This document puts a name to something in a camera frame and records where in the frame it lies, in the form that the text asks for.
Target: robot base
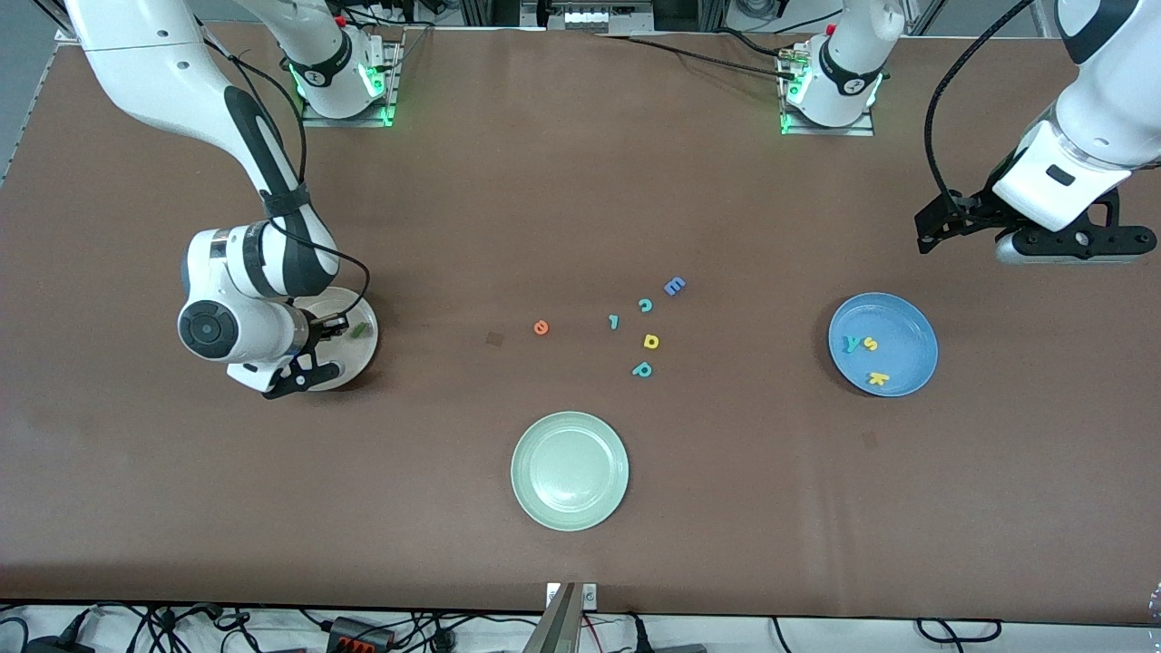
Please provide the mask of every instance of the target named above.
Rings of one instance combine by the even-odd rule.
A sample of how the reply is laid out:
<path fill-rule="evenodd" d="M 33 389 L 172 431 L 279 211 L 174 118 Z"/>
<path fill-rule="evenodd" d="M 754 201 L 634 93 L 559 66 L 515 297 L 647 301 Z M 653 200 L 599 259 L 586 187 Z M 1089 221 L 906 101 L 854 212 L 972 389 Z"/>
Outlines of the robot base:
<path fill-rule="evenodd" d="M 347 308 L 351 302 L 355 301 L 356 296 L 359 295 L 354 290 L 331 286 L 312 297 L 297 297 L 294 306 L 313 315 L 329 315 Z M 375 311 L 372 310 L 367 300 L 360 300 L 351 309 L 351 313 L 347 314 L 347 321 L 351 323 L 351 328 L 346 332 L 337 338 L 320 340 L 315 347 L 319 364 L 338 363 L 342 373 L 337 379 L 324 381 L 310 388 L 312 392 L 331 390 L 351 381 L 367 367 L 372 357 L 375 356 L 375 347 L 378 345 L 378 322 L 375 321 Z M 358 337 L 354 337 L 353 333 L 359 330 L 360 323 L 366 324 L 366 326 L 361 329 Z M 301 358 L 298 361 L 303 367 L 310 365 L 310 360 L 307 358 Z"/>
<path fill-rule="evenodd" d="M 780 116 L 781 132 L 785 134 L 809 134 L 815 136 L 874 136 L 874 122 L 871 119 L 871 106 L 874 105 L 874 91 L 882 81 L 882 76 L 875 81 L 875 88 L 871 91 L 871 99 L 863 114 L 853 123 L 846 127 L 824 127 L 806 117 L 789 99 L 799 96 L 806 92 L 809 84 L 809 45 L 807 43 L 795 43 L 785 56 L 776 60 L 776 70 L 789 72 L 795 76 L 793 80 L 778 80 L 778 110 Z"/>
<path fill-rule="evenodd" d="M 358 114 L 344 119 L 329 119 L 319 115 L 310 102 L 303 101 L 302 123 L 304 127 L 391 127 L 395 124 L 395 107 L 399 101 L 399 79 L 403 73 L 403 45 L 406 33 L 399 42 L 384 43 L 382 37 L 372 37 L 372 66 L 382 65 L 385 72 L 366 76 L 367 91 L 378 94 L 370 105 Z M 303 98 L 300 86 L 298 96 Z"/>

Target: blue plate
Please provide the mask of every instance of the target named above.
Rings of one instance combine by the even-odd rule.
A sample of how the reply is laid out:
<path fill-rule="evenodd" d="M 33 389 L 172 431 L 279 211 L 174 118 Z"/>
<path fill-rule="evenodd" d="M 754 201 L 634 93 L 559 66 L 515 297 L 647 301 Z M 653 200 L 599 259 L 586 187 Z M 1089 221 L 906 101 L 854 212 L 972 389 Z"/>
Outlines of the blue plate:
<path fill-rule="evenodd" d="M 858 338 L 854 351 L 848 336 Z M 872 338 L 874 351 L 864 344 Z M 939 345 L 931 323 L 904 299 L 887 293 L 864 293 L 843 302 L 830 320 L 830 358 L 860 390 L 879 396 L 903 396 L 922 388 L 935 374 Z M 871 374 L 888 376 L 881 386 Z"/>

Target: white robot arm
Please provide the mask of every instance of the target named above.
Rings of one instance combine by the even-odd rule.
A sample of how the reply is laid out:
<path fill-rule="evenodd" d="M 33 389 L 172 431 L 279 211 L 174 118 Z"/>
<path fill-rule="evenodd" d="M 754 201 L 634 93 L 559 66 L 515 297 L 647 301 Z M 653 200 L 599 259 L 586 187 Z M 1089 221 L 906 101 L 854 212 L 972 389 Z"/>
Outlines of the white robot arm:
<path fill-rule="evenodd" d="M 341 333 L 345 316 L 315 316 L 286 300 L 326 289 L 339 268 L 326 251 L 334 242 L 258 102 L 210 59 L 183 0 L 66 3 L 113 102 L 146 124 L 225 150 L 262 200 L 264 220 L 202 231 L 190 242 L 182 266 L 188 296 L 178 318 L 181 340 L 196 356 L 229 364 L 230 376 L 267 397 L 337 378 L 341 364 L 318 361 L 313 347 Z M 342 117 L 374 100 L 358 77 L 361 58 L 354 45 L 365 45 L 362 33 L 340 30 L 323 0 L 244 5 L 313 80 L 304 89 L 319 113 Z M 304 356 L 311 360 L 305 369 L 297 363 Z"/>
<path fill-rule="evenodd" d="M 795 46 L 809 53 L 809 70 L 786 101 L 823 127 L 853 123 L 873 101 L 904 24 L 900 0 L 844 0 L 832 30 Z"/>
<path fill-rule="evenodd" d="M 985 188 L 936 198 L 916 215 L 920 251 L 944 238 L 1001 228 L 1002 263 L 1125 263 L 1156 245 L 1152 230 L 1119 224 L 1117 185 L 1161 158 L 1161 2 L 1057 0 L 1076 81 L 1024 132 Z M 1103 207 L 1104 224 L 1089 208 Z"/>

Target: brown tablecloth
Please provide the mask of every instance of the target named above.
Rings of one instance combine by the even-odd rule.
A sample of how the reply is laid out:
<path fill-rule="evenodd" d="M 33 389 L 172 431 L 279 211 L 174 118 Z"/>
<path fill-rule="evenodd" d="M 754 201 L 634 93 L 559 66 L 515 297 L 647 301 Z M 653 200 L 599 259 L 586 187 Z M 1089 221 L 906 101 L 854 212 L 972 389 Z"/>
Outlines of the brown tablecloth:
<path fill-rule="evenodd" d="M 261 28 L 217 31 L 276 70 Z M 261 216 L 240 167 L 122 114 L 63 49 L 0 189 L 0 595 L 538 609 L 543 582 L 585 580 L 603 610 L 1145 620 L 1161 259 L 916 252 L 922 117 L 966 44 L 900 43 L 877 136 L 835 138 L 780 136 L 767 78 L 641 45 L 428 35 L 394 128 L 309 134 L 315 206 L 374 272 L 377 358 L 276 402 L 174 328 L 189 237 Z M 978 189 L 1074 74 L 1059 43 L 988 44 L 937 119 L 952 186 Z M 1155 178 L 1123 189 L 1126 222 L 1161 225 Z M 935 325 L 922 392 L 837 376 L 825 328 L 865 290 Z M 632 461 L 579 533 L 535 524 L 509 479 L 564 409 Z"/>

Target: white floor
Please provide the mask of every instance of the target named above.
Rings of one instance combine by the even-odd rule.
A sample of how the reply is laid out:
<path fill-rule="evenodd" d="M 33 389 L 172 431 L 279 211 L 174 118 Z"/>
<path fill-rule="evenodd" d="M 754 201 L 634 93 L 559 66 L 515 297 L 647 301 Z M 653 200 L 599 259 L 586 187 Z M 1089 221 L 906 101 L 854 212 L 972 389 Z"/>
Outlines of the white floor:
<path fill-rule="evenodd" d="M 16 616 L 28 622 L 31 637 L 58 636 L 84 605 L 36 605 L 0 612 L 0 617 Z M 326 651 L 327 634 L 308 622 L 295 610 L 244 609 L 251 611 L 252 620 L 247 630 L 258 640 L 264 653 L 303 648 L 311 653 Z M 311 610 L 317 619 L 333 619 L 339 616 L 360 619 L 367 624 L 384 624 L 408 619 L 406 612 L 351 612 Z M 535 616 L 525 616 L 535 620 Z M 623 615 L 592 615 L 593 620 L 610 623 L 596 626 L 601 651 L 611 653 L 635 647 L 636 632 L 633 620 Z M 702 644 L 709 653 L 783 653 L 774 637 L 773 623 L 764 617 L 643 617 L 654 648 L 684 644 Z M 101 608 L 89 615 L 81 629 L 79 641 L 92 646 L 96 653 L 122 653 L 127 650 L 139 618 L 122 608 Z M 946 650 L 920 637 L 910 620 L 888 619 L 779 619 L 786 643 L 793 653 L 921 653 Z M 991 630 L 990 625 L 951 625 L 961 637 L 981 636 Z M 474 619 L 456 629 L 459 653 L 491 653 L 499 651 L 519 652 L 533 626 L 522 623 L 492 623 Z M 942 634 L 935 623 L 928 624 L 932 634 Z M 397 637 L 410 632 L 401 626 Z M 182 622 L 178 634 L 189 645 L 193 653 L 219 651 L 223 633 L 207 618 L 194 617 Z M 1080 652 L 1132 652 L 1155 653 L 1159 650 L 1161 626 L 1158 629 L 1134 626 L 1082 626 L 1050 624 L 1004 624 L 1002 634 L 988 644 L 966 644 L 966 653 L 1080 653 Z M 0 651 L 19 652 L 21 630 L 15 624 L 0 626 Z M 138 637 L 138 651 L 149 651 L 149 637 Z M 419 643 L 417 637 L 412 644 Z M 233 636 L 226 643 L 224 653 L 252 653 L 246 641 Z M 580 653 L 597 653 L 592 637 L 584 632 Z"/>

